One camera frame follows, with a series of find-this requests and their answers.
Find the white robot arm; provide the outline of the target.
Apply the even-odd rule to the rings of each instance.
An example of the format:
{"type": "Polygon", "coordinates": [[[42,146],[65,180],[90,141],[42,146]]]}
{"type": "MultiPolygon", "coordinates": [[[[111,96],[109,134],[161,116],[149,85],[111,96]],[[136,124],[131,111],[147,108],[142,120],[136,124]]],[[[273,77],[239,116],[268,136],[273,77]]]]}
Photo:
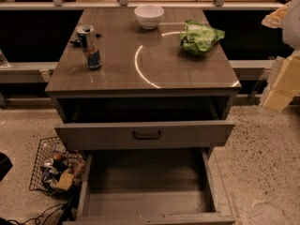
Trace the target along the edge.
{"type": "Polygon", "coordinates": [[[300,95],[300,0],[292,0],[266,15],[262,25],[281,28],[283,42],[293,48],[290,56],[275,60],[262,92],[260,106],[280,113],[300,95]]]}

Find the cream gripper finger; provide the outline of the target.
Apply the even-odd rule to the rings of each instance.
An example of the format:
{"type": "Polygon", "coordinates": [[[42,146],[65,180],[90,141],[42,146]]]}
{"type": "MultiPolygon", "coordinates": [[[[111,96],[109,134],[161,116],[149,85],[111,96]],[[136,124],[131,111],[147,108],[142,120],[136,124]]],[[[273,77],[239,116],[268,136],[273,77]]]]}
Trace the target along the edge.
{"type": "Polygon", "coordinates": [[[270,14],[266,15],[262,20],[262,25],[273,29],[282,28],[285,15],[290,4],[291,3],[287,3],[271,12],[270,14]]]}
{"type": "Polygon", "coordinates": [[[278,57],[273,63],[267,86],[262,92],[261,106],[270,112],[279,113],[300,95],[300,54],[287,58],[278,57]]]}

